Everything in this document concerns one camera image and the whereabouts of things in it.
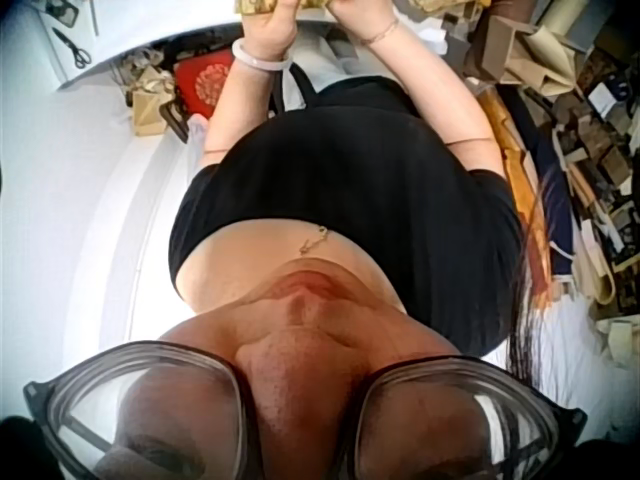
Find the black-framed glasses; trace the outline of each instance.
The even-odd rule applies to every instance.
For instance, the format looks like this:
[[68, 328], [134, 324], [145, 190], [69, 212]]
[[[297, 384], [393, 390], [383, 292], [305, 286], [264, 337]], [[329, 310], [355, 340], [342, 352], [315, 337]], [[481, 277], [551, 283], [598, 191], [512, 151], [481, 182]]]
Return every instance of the black-framed glasses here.
[[[249, 385], [210, 353], [125, 344], [24, 393], [77, 479], [264, 478]], [[586, 419], [478, 359], [403, 362], [354, 395], [327, 478], [543, 478]]]

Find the nose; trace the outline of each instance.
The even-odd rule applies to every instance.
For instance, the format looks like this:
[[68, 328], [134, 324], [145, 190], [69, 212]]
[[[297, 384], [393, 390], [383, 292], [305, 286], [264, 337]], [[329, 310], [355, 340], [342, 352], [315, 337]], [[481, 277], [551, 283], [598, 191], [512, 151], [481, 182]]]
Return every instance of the nose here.
[[254, 397], [267, 479], [321, 479], [363, 359], [319, 330], [290, 327], [236, 357]]

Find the yellow fabric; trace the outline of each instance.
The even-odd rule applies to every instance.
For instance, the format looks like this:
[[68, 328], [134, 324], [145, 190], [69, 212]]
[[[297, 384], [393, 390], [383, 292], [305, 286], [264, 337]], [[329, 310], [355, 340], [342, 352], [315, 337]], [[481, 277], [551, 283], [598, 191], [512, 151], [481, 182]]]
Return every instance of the yellow fabric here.
[[551, 305], [551, 253], [542, 201], [536, 194], [541, 189], [534, 188], [529, 182], [522, 163], [527, 152], [522, 150], [518, 140], [510, 132], [513, 119], [496, 89], [492, 87], [485, 90], [478, 96], [478, 102], [500, 144], [518, 216], [529, 233], [527, 259], [533, 282], [532, 305], [534, 308], [544, 309]]

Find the lips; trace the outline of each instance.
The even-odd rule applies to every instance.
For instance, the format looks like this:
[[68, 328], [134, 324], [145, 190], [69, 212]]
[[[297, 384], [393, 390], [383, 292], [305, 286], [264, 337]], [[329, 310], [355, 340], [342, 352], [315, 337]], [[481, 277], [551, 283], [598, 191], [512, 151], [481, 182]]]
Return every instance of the lips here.
[[308, 292], [326, 300], [352, 300], [353, 297], [349, 290], [330, 276], [312, 270], [305, 270], [279, 278], [271, 285], [263, 298], [277, 300], [303, 292]]

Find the black t-shirt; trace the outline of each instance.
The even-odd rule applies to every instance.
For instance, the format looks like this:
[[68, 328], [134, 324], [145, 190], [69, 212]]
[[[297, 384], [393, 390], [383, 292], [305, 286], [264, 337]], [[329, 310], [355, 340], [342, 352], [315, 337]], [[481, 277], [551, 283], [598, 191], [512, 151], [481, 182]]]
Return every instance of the black t-shirt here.
[[507, 182], [465, 171], [390, 82], [347, 83], [321, 98], [266, 122], [196, 176], [171, 235], [174, 284], [217, 230], [302, 220], [358, 244], [409, 315], [462, 353], [496, 348], [508, 334], [522, 250]]

